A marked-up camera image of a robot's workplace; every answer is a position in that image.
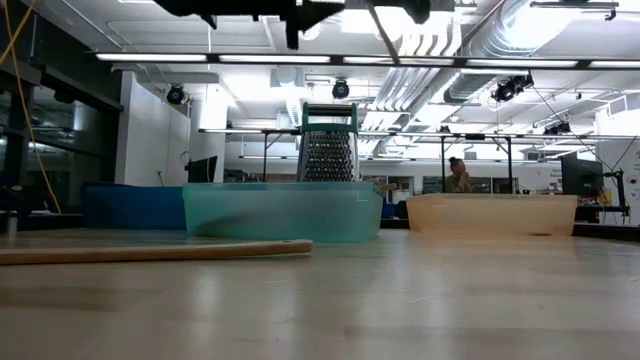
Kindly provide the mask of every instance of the blue plastic bin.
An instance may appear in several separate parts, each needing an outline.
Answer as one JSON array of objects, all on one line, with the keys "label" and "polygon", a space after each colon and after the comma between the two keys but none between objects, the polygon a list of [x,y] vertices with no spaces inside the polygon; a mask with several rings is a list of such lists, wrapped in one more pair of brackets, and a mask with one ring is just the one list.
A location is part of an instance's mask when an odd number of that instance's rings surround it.
[{"label": "blue plastic bin", "polygon": [[380,228],[371,183],[216,183],[183,188],[191,236],[362,243]]}]

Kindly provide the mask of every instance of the ventilation duct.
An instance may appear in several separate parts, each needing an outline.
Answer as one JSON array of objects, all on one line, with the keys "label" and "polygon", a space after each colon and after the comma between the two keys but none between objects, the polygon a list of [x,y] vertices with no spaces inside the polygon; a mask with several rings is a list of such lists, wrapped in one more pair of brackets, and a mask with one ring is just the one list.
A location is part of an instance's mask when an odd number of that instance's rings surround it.
[{"label": "ventilation duct", "polygon": [[[531,0],[506,0],[478,33],[460,49],[467,57],[527,57],[555,38],[574,18],[575,10],[532,8]],[[413,107],[416,117],[437,124],[495,81],[495,74],[440,71]],[[431,106],[445,102],[451,106]]]}]

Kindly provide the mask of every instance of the white ceiling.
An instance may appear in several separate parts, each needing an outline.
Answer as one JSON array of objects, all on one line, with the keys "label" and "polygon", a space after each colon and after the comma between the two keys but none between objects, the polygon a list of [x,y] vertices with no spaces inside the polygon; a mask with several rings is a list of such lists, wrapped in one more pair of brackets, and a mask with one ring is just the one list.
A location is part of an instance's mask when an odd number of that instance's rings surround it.
[{"label": "white ceiling", "polygon": [[[489,11],[498,0],[477,0],[477,11],[463,19],[463,32]],[[79,16],[72,7],[93,25]],[[260,22],[250,17],[219,18],[219,29],[211,30],[199,18],[177,18],[155,4],[123,4],[118,0],[48,0],[41,1],[37,10],[50,21],[77,37],[89,47],[101,51],[147,52],[262,52],[285,53],[284,24],[277,18]],[[553,57],[632,57],[640,56],[640,15],[619,14],[605,22],[604,13],[592,14],[588,19],[572,22],[559,36],[535,55]],[[320,35],[312,41],[301,40],[298,53],[327,54],[384,54],[382,41],[373,34],[345,34],[335,18],[322,24]],[[147,71],[202,72],[220,74],[231,92],[239,99],[231,108],[231,119],[274,118],[284,108],[284,101],[270,93],[269,74],[275,67],[231,65],[161,65],[148,66]],[[306,74],[347,78],[354,97],[375,96],[384,82],[385,68],[305,67]],[[144,72],[139,72],[144,81]],[[638,72],[558,72],[533,73],[536,87],[549,99],[556,111],[583,104],[589,98],[607,91],[640,89]],[[314,102],[332,102],[332,84],[317,83],[307,99]],[[583,91],[582,100],[576,100],[575,89]],[[581,106],[584,110],[602,105],[593,102]],[[516,101],[495,111],[493,101],[480,99],[480,106],[463,107],[456,113],[460,123],[530,124],[551,115],[548,107],[529,90]],[[573,114],[577,124],[587,125],[593,119],[588,111]]]}]

